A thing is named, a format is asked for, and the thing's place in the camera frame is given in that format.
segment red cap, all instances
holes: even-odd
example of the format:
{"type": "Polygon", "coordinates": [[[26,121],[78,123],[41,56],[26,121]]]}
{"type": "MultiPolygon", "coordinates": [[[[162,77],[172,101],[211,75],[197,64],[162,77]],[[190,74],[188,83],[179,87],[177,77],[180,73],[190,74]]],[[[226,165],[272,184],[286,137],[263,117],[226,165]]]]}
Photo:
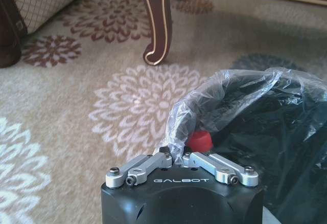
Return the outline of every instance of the red cap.
{"type": "Polygon", "coordinates": [[[188,142],[193,152],[207,152],[213,147],[213,141],[208,131],[195,131],[188,142]]]}

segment dark wooden base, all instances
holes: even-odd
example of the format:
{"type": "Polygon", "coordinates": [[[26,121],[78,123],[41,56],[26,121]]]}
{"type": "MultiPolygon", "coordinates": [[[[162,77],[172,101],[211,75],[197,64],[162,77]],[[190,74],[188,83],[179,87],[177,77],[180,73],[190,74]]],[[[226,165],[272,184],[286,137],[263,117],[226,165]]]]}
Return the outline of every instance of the dark wooden base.
{"type": "Polygon", "coordinates": [[[0,68],[16,64],[20,55],[19,38],[10,23],[5,5],[0,0],[0,68]]]}

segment floor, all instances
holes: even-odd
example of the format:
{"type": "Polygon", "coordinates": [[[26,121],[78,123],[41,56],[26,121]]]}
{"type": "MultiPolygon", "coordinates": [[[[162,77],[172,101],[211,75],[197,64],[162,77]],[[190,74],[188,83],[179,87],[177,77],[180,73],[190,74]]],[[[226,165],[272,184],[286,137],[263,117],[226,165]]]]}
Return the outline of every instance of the floor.
{"type": "Polygon", "coordinates": [[[327,81],[327,9],[283,0],[172,0],[173,40],[142,60],[142,0],[76,0],[0,70],[0,219],[101,223],[112,166],[151,153],[171,106],[220,69],[284,66],[327,81]]]}

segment black plastic bag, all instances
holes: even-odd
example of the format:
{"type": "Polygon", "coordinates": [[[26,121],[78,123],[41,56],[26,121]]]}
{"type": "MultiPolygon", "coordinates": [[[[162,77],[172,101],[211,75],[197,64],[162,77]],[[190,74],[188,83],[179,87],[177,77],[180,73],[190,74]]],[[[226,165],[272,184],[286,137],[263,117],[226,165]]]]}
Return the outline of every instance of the black plastic bag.
{"type": "Polygon", "coordinates": [[[175,104],[166,140],[181,163],[196,130],[213,151],[253,165],[282,223],[327,223],[327,84],[294,70],[226,70],[175,104]]]}

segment curved chair leg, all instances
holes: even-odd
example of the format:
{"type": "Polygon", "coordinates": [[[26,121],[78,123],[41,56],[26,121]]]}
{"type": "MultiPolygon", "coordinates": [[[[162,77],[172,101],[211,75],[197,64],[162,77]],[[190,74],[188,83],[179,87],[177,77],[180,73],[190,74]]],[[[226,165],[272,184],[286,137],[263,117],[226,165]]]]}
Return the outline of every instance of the curved chair leg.
{"type": "Polygon", "coordinates": [[[159,64],[168,54],[172,38],[170,0],[144,0],[148,9],[152,39],[143,58],[147,64],[159,64]]]}

